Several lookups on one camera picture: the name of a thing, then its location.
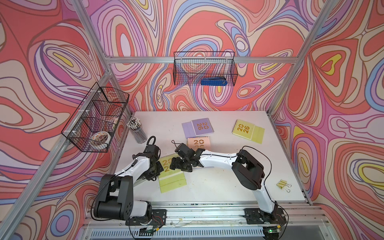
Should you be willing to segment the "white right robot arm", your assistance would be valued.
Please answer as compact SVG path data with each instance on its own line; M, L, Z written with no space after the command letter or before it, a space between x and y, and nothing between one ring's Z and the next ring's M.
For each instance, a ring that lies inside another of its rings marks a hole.
M270 196L265 179L264 166L248 151L241 149L237 153L226 154L206 149L193 150L186 144L175 144L177 157L172 158L170 169L191 173L194 168L220 168L232 170L240 184L253 191L261 212L269 215L276 213L278 204Z

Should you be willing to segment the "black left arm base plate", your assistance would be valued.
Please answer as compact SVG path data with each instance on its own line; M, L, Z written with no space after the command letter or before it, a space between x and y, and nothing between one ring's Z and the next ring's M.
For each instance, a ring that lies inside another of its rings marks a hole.
M149 214L147 213L143 217L132 217L129 218L125 225L126 226L155 226L160 227L166 224L167 210L166 209L154 209Z

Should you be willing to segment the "green desk calendar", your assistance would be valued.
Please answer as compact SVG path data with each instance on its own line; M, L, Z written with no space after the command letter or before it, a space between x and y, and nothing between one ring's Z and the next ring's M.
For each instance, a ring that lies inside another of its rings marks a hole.
M178 157L177 154L168 155L159 159L164 171L159 175L159 185L162 194L184 187L187 185L184 172L179 169L171 170L172 159Z
M252 123L238 119L232 131L233 135L262 144L265 129Z

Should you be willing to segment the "pink desk calendar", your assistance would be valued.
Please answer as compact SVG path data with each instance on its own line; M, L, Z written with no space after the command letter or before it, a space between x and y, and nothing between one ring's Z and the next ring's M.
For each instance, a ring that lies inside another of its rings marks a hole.
M210 151L211 150L211 141L210 137L204 136L204 137L194 137L194 138L188 138L187 146L194 151L197 149L205 149Z

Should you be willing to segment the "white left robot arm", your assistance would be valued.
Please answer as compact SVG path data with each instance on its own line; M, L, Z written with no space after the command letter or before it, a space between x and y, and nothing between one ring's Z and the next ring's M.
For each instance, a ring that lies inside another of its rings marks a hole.
M161 150L148 145L142 153L133 155L133 163L123 170L104 175L91 214L99 221L130 220L146 225L152 220L152 205L134 199L134 184L139 180L155 181L164 171L159 159Z

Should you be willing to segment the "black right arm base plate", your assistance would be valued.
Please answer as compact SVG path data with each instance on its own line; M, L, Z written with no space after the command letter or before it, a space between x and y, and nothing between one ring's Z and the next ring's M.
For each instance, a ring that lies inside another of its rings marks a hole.
M287 223L286 214L282 208L276 207L272 213L266 213L259 208L244 209L243 217L246 219L248 225L285 225Z

